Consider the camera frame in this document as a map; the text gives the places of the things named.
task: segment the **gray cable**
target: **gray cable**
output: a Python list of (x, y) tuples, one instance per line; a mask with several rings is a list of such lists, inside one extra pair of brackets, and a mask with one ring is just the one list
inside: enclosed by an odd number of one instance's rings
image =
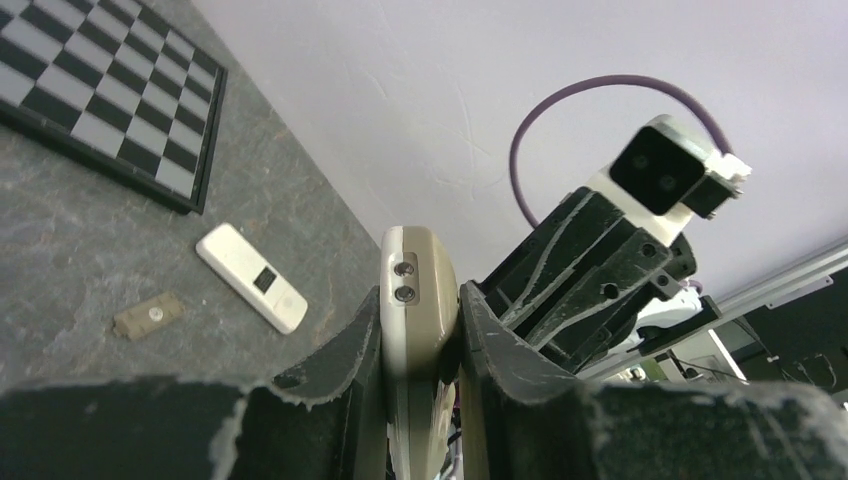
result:
[(542, 100), (536, 108), (531, 110), (530, 113), (527, 114), (527, 117), (525, 117), (521, 122), (521, 125), (518, 126), (518, 130), (516, 130), (515, 136), (512, 138), (512, 144), (509, 147), (509, 180), (510, 183), (512, 183), (512, 193), (515, 195), (515, 201), (518, 202), (518, 208), (521, 209), (521, 213), (524, 214), (524, 218), (527, 219), (527, 222), (531, 227), (536, 228), (539, 225), (539, 221), (536, 220), (533, 212), (530, 211), (530, 207), (527, 205), (527, 200), (521, 192), (521, 185), (518, 183), (518, 146), (521, 144), (521, 139), (524, 137), (524, 134), (527, 133), (530, 125), (532, 125), (537, 118), (545, 113), (547, 109), (551, 108), (559, 101), (565, 100), (572, 95), (585, 92), (586, 90), (612, 85), (629, 85), (649, 88), (670, 96), (682, 103), (689, 109), (690, 112), (692, 112), (693, 115), (695, 115), (698, 121), (700, 121), (704, 128), (707, 129), (713, 143), (716, 144), (716, 147), (718, 147), (722, 153), (733, 153), (733, 150), (730, 147), (730, 142), (728, 142), (727, 137), (725, 137), (724, 132), (721, 130), (718, 123), (716, 123), (715, 119), (713, 119), (703, 105), (695, 100), (695, 97), (689, 95), (680, 87), (657, 78), (642, 75), (605, 75), (577, 82)]

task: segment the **table surface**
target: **table surface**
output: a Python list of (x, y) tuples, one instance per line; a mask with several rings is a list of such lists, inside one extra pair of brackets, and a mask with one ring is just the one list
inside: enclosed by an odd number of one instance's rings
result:
[[(139, 373), (267, 377), (351, 319), (379, 249), (189, 0), (147, 2), (229, 69), (202, 216), (181, 216), (0, 127), (0, 389)], [(283, 336), (197, 257), (230, 222), (309, 302)], [(186, 307), (130, 342), (112, 317), (165, 291)]]

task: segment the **white rectangular device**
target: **white rectangular device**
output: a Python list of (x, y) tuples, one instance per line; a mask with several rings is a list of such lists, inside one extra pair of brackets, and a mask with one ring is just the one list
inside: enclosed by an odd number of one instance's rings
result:
[(197, 242), (197, 254), (280, 333), (306, 315), (306, 299), (229, 223)]

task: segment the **checkerboard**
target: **checkerboard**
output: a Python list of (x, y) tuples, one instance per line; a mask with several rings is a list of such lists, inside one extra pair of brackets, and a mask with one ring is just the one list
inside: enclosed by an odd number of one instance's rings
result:
[(0, 0), (0, 119), (202, 212), (226, 71), (136, 0)]

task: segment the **black square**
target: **black square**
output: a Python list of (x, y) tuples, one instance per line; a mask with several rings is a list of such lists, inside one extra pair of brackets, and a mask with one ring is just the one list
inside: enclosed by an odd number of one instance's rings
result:
[(76, 8), (77, 10), (79, 10), (80, 12), (82, 12), (86, 15), (88, 15), (88, 12), (90, 12), (94, 8), (94, 5), (87, 2), (86, 0), (62, 0), (62, 1), (70, 3), (71, 5), (74, 6), (74, 8)]
[(150, 27), (154, 32), (162, 35), (162, 38), (165, 38), (168, 35), (168, 31), (171, 30), (168, 24), (159, 18), (159, 15), (156, 15), (153, 10), (147, 7), (143, 7), (141, 12), (138, 13), (138, 20)]
[(122, 158), (152, 176), (156, 176), (156, 171), (159, 170), (159, 155), (147, 150), (141, 145), (133, 142), (129, 138), (124, 139), (118, 150), (118, 158)]
[(218, 64), (215, 63), (215, 60), (201, 52), (199, 49), (194, 49), (194, 58), (192, 58), (194, 63), (196, 63), (200, 68), (206, 70), (209, 75), (213, 77), (216, 76), (218, 72)]
[(76, 108), (40, 89), (37, 85), (21, 102), (21, 107), (28, 108), (38, 115), (61, 125), (66, 131), (74, 129), (79, 116), (82, 114)]
[(256, 280), (253, 281), (253, 284), (256, 285), (256, 288), (258, 288), (260, 292), (268, 293), (268, 289), (271, 288), (271, 284), (274, 283), (274, 280), (276, 279), (277, 274), (272, 272), (270, 268), (265, 267), (256, 277)]
[(203, 130), (206, 127), (206, 122), (192, 113), (191, 110), (185, 108), (182, 105), (177, 106), (177, 113), (174, 115), (174, 118), (185, 124), (188, 128), (194, 130), (203, 136)]
[(0, 8), (0, 30), (3, 30), (3, 27), (9, 24), (12, 21), (12, 16), (9, 15), (6, 10)]
[(212, 100), (212, 92), (206, 90), (203, 85), (198, 83), (197, 80), (191, 78), (191, 76), (186, 77), (185, 85), (187, 89), (202, 98), (204, 102), (209, 103), (209, 101)]
[(150, 82), (177, 100), (180, 99), (180, 95), (183, 93), (182, 87), (155, 68), (153, 69), (153, 73), (150, 74)]
[(194, 172), (197, 168), (197, 157), (170, 138), (165, 144), (165, 153), (163, 153), (162, 156), (185, 168), (189, 172)]
[(94, 42), (95, 45), (106, 50), (114, 55), (121, 48), (121, 43), (112, 38), (108, 33), (104, 32), (97, 25), (91, 23), (88, 19), (82, 22), (82, 25), (77, 29), (85, 38)]
[(21, 18), (62, 43), (67, 42), (74, 34), (74, 31), (66, 27), (65, 24), (51, 17), (50, 14), (35, 5), (25, 8), (21, 12)]
[(142, 120), (147, 121), (147, 123), (165, 132), (165, 134), (168, 134), (171, 131), (171, 122), (173, 122), (171, 117), (160, 112), (144, 99), (142, 99), (141, 103), (138, 104), (135, 114)]
[(125, 67), (120, 61), (112, 61), (112, 65), (109, 65), (109, 69), (106, 70), (106, 73), (115, 77), (115, 80), (118, 80), (124, 85), (130, 87), (139, 95), (144, 93), (144, 87), (147, 85), (147, 82), (136, 75), (135, 72)]
[(122, 132), (130, 128), (132, 115), (116, 107), (97, 93), (91, 97), (85, 110)]
[(170, 58), (177, 65), (183, 68), (183, 70), (188, 70), (188, 67), (191, 66), (191, 62), (182, 56), (180, 52), (174, 50), (174, 47), (168, 45), (167, 43), (162, 46), (162, 53), (165, 54), (166, 57)]
[(645, 208), (665, 215), (705, 172), (701, 160), (653, 127), (644, 127), (612, 164), (609, 175)]
[(92, 88), (97, 88), (97, 85), (100, 84), (100, 79), (103, 78), (103, 74), (99, 70), (83, 62), (67, 50), (62, 50), (56, 59), (53, 60), (53, 63)]
[(109, 12), (109, 15), (115, 17), (115, 19), (117, 19), (119, 22), (123, 23), (128, 27), (132, 26), (133, 17), (130, 16), (129, 13), (121, 10), (121, 7), (112, 3), (111, 0), (100, 0), (98, 2), (98, 5), (103, 7), (103, 10)]
[(156, 53), (155, 50), (150, 48), (146, 43), (144, 43), (144, 41), (142, 41), (132, 32), (127, 34), (127, 38), (124, 39), (124, 43), (131, 46), (133, 50), (141, 54), (142, 57), (150, 60), (153, 63), (156, 63), (156, 59), (159, 58), (159, 54)]
[(0, 54), (3, 63), (23, 73), (27, 77), (38, 80), (38, 77), (47, 70), (47, 64), (40, 58), (32, 56), (26, 50), (17, 46), (5, 37), (0, 37)]

